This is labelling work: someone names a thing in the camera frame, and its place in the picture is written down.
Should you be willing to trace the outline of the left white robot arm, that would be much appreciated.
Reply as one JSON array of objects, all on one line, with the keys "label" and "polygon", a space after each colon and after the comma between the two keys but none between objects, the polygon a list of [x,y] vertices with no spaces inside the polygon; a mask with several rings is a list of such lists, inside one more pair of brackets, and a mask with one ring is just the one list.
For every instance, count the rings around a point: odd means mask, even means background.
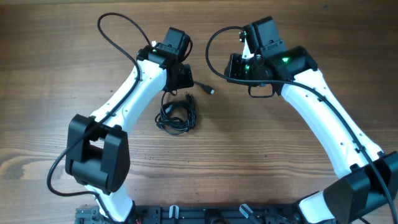
[{"label": "left white robot arm", "polygon": [[91,116],[76,115],[68,127],[65,171],[93,192],[101,223],[133,223],[134,201],[124,180],[129,172],[128,133],[148,103],[160,91],[193,86],[184,65],[190,37],[169,28],[162,43],[151,43],[137,54],[131,74],[116,93]]}]

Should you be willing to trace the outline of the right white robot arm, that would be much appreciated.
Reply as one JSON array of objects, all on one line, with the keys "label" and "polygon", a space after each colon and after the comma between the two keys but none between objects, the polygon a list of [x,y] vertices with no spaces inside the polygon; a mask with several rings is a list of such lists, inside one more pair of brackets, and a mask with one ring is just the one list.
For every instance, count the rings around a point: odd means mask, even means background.
[{"label": "right white robot arm", "polygon": [[302,199],[306,223],[351,223],[392,205],[397,195],[397,153],[372,142],[334,97],[316,61],[301,46],[287,49],[274,20],[240,29],[241,54],[232,54],[224,75],[248,87],[271,85],[305,120],[320,141],[338,180]]}]

